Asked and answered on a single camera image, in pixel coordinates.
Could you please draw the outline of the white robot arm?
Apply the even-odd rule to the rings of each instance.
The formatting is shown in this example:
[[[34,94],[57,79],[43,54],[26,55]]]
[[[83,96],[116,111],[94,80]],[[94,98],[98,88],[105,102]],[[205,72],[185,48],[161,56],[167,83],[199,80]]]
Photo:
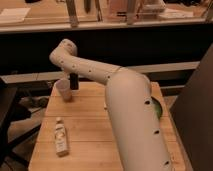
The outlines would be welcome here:
[[[105,86],[105,104],[123,171],[174,171],[146,75],[80,58],[76,45],[68,39],[59,43],[49,59],[67,73]]]

